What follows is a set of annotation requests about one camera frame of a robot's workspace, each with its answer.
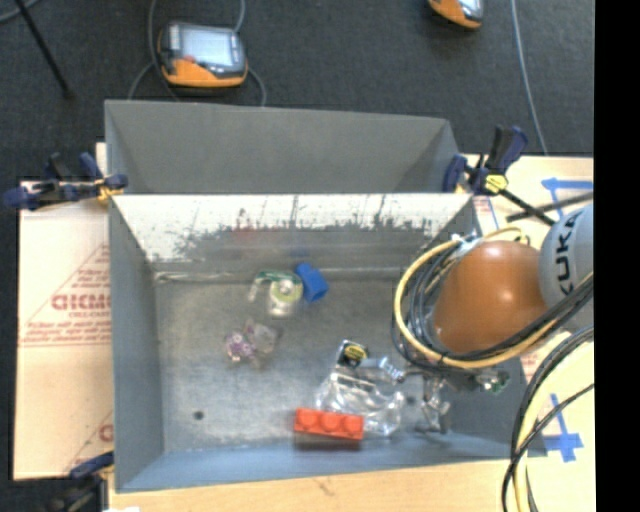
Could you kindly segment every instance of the handheld device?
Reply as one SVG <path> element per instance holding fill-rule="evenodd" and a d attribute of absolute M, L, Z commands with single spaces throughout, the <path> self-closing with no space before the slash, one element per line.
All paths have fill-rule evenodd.
<path fill-rule="evenodd" d="M 191 90 L 236 87 L 249 70 L 242 41 L 229 28 L 171 21 L 160 32 L 159 64 L 170 86 Z"/>
<path fill-rule="evenodd" d="M 431 8 L 447 20 L 465 28 L 482 25 L 484 0 L 428 0 Z"/>

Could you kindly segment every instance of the black cable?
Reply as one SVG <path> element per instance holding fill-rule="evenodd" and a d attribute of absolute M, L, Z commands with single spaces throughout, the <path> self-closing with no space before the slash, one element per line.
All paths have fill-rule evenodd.
<path fill-rule="evenodd" d="M 451 257 L 459 248 L 460 244 L 453 246 L 444 254 L 438 254 L 434 261 L 424 263 L 424 270 L 416 272 L 412 281 L 407 285 L 407 295 L 409 296 L 409 307 L 406 324 L 412 331 L 414 337 L 420 341 L 425 347 L 435 351 L 446 357 L 449 354 L 444 353 L 441 344 L 435 339 L 435 335 L 429 332 L 426 317 L 427 309 L 433 307 L 438 296 L 438 288 L 440 282 L 447 275 L 451 266 Z M 527 338 L 536 335 L 543 339 L 553 332 L 564 327 L 567 322 L 580 311 L 587 302 L 593 298 L 593 274 L 589 275 L 584 282 L 578 285 L 569 295 L 565 296 L 554 306 L 548 308 L 540 317 L 525 326 L 517 333 L 509 336 L 502 342 L 482 350 L 474 350 L 464 354 L 457 354 L 456 359 L 460 361 L 479 361 L 489 357 L 493 357 L 509 350 Z M 415 359 L 408 356 L 408 350 L 404 346 L 404 342 L 398 339 L 399 334 L 395 332 L 395 321 L 392 322 L 392 341 L 399 352 L 409 362 L 415 363 Z"/>
<path fill-rule="evenodd" d="M 528 451 L 529 446 L 535 440 L 536 436 L 549 424 L 551 421 L 560 414 L 566 407 L 571 405 L 574 401 L 580 398 L 582 395 L 588 393 L 592 389 L 595 389 L 595 383 L 591 383 L 588 386 L 582 388 L 577 393 L 571 395 L 566 400 L 560 402 L 557 406 L 555 406 L 550 412 L 548 412 L 538 423 L 536 423 L 535 427 L 531 430 L 531 432 L 524 439 L 518 450 L 512 454 L 511 460 L 509 462 L 509 466 L 505 473 L 504 480 L 502 481 L 502 508 L 505 512 L 508 512 L 507 507 L 507 494 L 509 490 L 509 482 L 514 478 L 515 471 L 522 460 L 524 454 Z"/>
<path fill-rule="evenodd" d="M 527 478 L 527 501 L 529 502 L 529 510 L 530 512 L 538 512 L 538 506 L 536 505 L 536 500 L 533 496 L 533 491 L 531 490 L 531 479 L 529 478 L 529 470 L 526 471 Z"/>
<path fill-rule="evenodd" d="M 584 194 L 580 194 L 578 196 L 574 196 L 574 197 L 568 197 L 567 199 L 561 199 L 559 201 L 554 201 L 553 203 L 549 203 L 549 204 L 544 204 L 542 206 L 536 206 L 536 210 L 541 211 L 541 212 L 549 212 L 552 210 L 557 210 L 559 208 L 563 208 L 565 206 L 571 206 L 574 204 L 579 204 L 579 203 L 583 203 L 586 201 L 591 201 L 594 198 L 594 191 L 590 190 L 589 192 L 585 192 Z M 511 222 L 515 222 L 517 220 L 521 220 L 521 219 L 526 219 L 528 217 L 530 217 L 531 214 L 528 212 L 518 212 L 518 213 L 513 213 L 511 215 L 507 215 L 505 217 L 505 220 L 508 223 Z"/>
<path fill-rule="evenodd" d="M 22 15 L 22 18 L 24 19 L 25 23 L 27 24 L 27 27 L 29 28 L 29 31 L 31 32 L 31 35 L 35 39 L 35 41 L 36 41 L 36 43 L 38 45 L 38 48 L 40 49 L 40 51 L 42 53 L 42 56 L 47 61 L 47 64 L 49 65 L 49 68 L 51 69 L 53 75 L 56 78 L 56 81 L 58 82 L 58 85 L 60 85 L 60 88 L 62 89 L 63 96 L 66 99 L 73 99 L 74 93 L 71 90 L 71 88 L 69 87 L 69 84 L 67 84 L 67 81 L 64 78 L 64 76 L 62 75 L 62 72 L 60 71 L 60 68 L 58 67 L 58 64 L 56 63 L 56 60 L 54 59 L 53 55 L 51 54 L 51 51 L 49 50 L 49 47 L 47 46 L 47 43 L 45 42 L 44 38 L 40 34 L 40 31 L 38 30 L 38 27 L 36 26 L 35 22 L 31 18 L 31 14 L 29 13 L 29 9 L 27 9 L 27 6 L 23 2 L 23 0 L 15 0 L 15 3 L 18 6 L 18 10 L 19 10 L 20 14 Z"/>
<path fill-rule="evenodd" d="M 527 411 L 527 408 L 529 407 L 533 396 L 536 394 L 538 389 L 540 389 L 542 383 L 553 371 L 555 371 L 558 365 L 560 365 L 579 346 L 592 341 L 594 333 L 595 327 L 593 324 L 575 331 L 573 334 L 562 340 L 553 350 L 551 350 L 551 352 L 549 352 L 549 354 L 538 365 L 538 368 L 531 376 L 529 384 L 525 389 L 518 414 L 516 415 L 516 421 L 513 427 L 514 435 L 511 440 L 512 451 L 515 451 L 517 449 L 517 434 L 515 434 L 515 432 L 520 431 L 522 419 Z"/>

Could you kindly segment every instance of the red lego brick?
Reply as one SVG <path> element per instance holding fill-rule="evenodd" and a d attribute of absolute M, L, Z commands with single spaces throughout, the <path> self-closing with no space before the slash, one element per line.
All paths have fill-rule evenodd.
<path fill-rule="evenodd" d="M 304 434 L 360 440 L 364 436 L 364 418 L 357 414 L 298 408 L 293 429 Z"/>

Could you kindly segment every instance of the blue clamp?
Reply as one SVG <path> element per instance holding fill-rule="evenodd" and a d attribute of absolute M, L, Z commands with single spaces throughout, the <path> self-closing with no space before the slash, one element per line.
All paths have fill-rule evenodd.
<path fill-rule="evenodd" d="M 456 154 L 445 170 L 443 192 L 454 192 L 458 183 L 464 182 L 473 194 L 496 195 L 506 188 L 506 173 L 509 166 L 520 158 L 528 144 L 527 136 L 517 126 L 497 126 L 493 146 L 485 160 L 481 155 L 475 167 L 467 159 Z"/>
<path fill-rule="evenodd" d="M 104 177 L 93 156 L 87 152 L 80 155 L 79 161 L 84 181 L 63 183 L 62 176 L 68 174 L 68 169 L 60 154 L 54 153 L 45 165 L 45 179 L 35 183 L 31 191 L 24 186 L 7 190 L 2 196 L 4 205 L 17 210 L 33 211 L 44 206 L 89 198 L 106 201 L 109 196 L 122 193 L 129 184 L 124 174 Z"/>
<path fill-rule="evenodd" d="M 329 285 L 322 273 L 312 267 L 309 263 L 300 263 L 295 268 L 296 274 L 300 276 L 304 291 L 302 296 L 307 302 L 320 300 L 329 291 Z"/>
<path fill-rule="evenodd" d="M 69 473 L 69 479 L 74 484 L 56 494 L 44 504 L 44 507 L 38 507 L 37 510 L 77 512 L 85 510 L 89 503 L 95 507 L 95 510 L 107 510 L 109 508 L 108 484 L 100 472 L 114 462 L 113 451 L 110 451 L 76 466 Z"/>

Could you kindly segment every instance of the gray box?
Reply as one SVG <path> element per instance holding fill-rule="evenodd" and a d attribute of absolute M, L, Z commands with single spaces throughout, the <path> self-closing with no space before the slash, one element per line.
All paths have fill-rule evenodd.
<path fill-rule="evenodd" d="M 338 112 L 107 102 L 116 490 L 298 478 L 509 454 L 524 389 L 452 393 L 446 435 L 402 427 L 357 446 L 297 442 L 344 338 L 402 365 L 393 288 L 424 244 L 468 233 L 467 195 L 440 194 L 455 152 L 446 121 Z M 290 318 L 247 300 L 262 269 L 308 261 L 329 282 Z M 281 330 L 259 368 L 234 365 L 225 334 L 247 319 Z"/>

